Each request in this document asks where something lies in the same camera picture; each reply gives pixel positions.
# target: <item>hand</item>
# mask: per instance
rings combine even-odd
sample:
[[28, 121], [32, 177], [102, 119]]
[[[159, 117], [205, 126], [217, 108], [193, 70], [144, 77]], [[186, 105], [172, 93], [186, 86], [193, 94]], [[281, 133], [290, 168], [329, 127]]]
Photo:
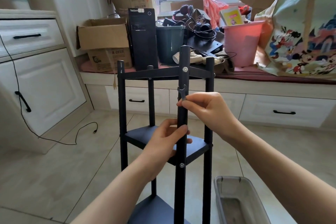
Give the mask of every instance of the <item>hand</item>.
[[[168, 159], [175, 155], [176, 151], [173, 148], [177, 141], [185, 134], [190, 134], [187, 125], [179, 128], [171, 127], [173, 125], [177, 125], [177, 119], [164, 120], [154, 131], [152, 138], [139, 156], [148, 166], [149, 181], [155, 179]], [[191, 138], [187, 138], [187, 143], [192, 143], [192, 141]]]
[[176, 105], [193, 112], [208, 128], [222, 138], [237, 137], [237, 131], [242, 126], [217, 92], [193, 93]]

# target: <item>black computer tower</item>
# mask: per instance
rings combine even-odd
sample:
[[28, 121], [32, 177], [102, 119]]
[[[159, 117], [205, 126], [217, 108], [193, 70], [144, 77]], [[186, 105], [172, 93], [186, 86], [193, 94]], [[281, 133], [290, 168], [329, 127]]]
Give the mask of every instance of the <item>black computer tower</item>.
[[129, 8], [128, 23], [135, 69], [137, 71], [146, 70], [148, 66], [157, 69], [155, 10], [153, 8]]

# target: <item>cartoon print bag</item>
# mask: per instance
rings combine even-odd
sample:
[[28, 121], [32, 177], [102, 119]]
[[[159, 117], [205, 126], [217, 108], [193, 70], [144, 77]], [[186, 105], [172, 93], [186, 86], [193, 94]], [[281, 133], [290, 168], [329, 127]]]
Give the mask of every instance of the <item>cartoon print bag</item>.
[[335, 0], [275, 0], [255, 16], [257, 20], [266, 21], [259, 46], [269, 59], [259, 69], [336, 80]]

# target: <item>left hand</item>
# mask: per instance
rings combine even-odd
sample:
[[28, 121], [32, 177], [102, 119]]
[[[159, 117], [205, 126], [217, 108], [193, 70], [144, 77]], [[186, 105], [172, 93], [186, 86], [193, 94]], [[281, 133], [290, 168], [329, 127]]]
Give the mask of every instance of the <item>left hand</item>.
[[[190, 134], [187, 125], [179, 128], [171, 127], [173, 125], [177, 125], [177, 119], [164, 120], [139, 156], [139, 159], [148, 167], [149, 181], [155, 179], [168, 159], [175, 155], [176, 151], [173, 148], [177, 141], [185, 134]], [[187, 138], [187, 143], [192, 141], [191, 138]]]

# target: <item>orange plastic bag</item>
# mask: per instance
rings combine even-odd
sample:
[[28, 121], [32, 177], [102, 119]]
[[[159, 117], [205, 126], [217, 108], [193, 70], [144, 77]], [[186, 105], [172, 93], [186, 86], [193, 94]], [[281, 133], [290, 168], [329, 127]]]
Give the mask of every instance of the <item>orange plastic bag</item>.
[[211, 27], [216, 28], [219, 25], [219, 11], [229, 8], [229, 5], [217, 0], [203, 0], [204, 11], [211, 19]]

